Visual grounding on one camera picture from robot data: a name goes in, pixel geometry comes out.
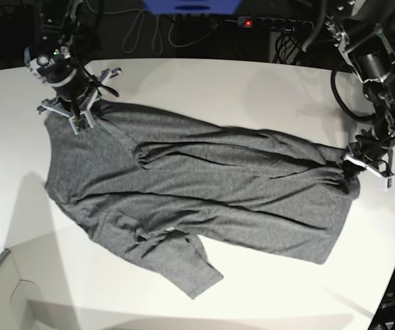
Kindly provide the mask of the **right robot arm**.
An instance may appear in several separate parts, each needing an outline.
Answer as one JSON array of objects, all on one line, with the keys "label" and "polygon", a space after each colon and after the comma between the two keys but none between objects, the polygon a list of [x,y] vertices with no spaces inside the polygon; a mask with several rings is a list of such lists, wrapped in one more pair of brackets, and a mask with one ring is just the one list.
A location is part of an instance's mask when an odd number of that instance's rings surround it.
[{"label": "right robot arm", "polygon": [[39,114],[50,111],[67,118],[75,134],[95,125],[92,108],[101,99],[101,90],[118,97],[109,80],[121,68],[105,69],[95,76],[86,64],[99,50],[98,28],[105,3],[98,2],[93,25],[81,24],[83,1],[44,1],[39,15],[39,37],[24,51],[28,71],[54,92],[37,107]]}]

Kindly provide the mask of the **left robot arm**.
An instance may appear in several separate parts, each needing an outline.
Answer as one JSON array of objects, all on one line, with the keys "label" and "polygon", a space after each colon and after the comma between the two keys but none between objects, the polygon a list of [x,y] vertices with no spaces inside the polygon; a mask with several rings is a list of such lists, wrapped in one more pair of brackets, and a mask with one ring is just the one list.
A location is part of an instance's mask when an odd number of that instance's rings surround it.
[{"label": "left robot arm", "polygon": [[302,50],[307,51],[325,28],[344,65],[362,84],[365,99],[374,107],[371,115],[351,111],[337,91],[337,70],[332,70],[332,93],[340,108],[354,121],[371,126],[368,131],[362,130],[348,146],[342,167],[350,175],[368,171],[388,182],[394,176],[395,51],[383,24],[395,11],[395,1],[309,1],[309,5],[318,16]]}]

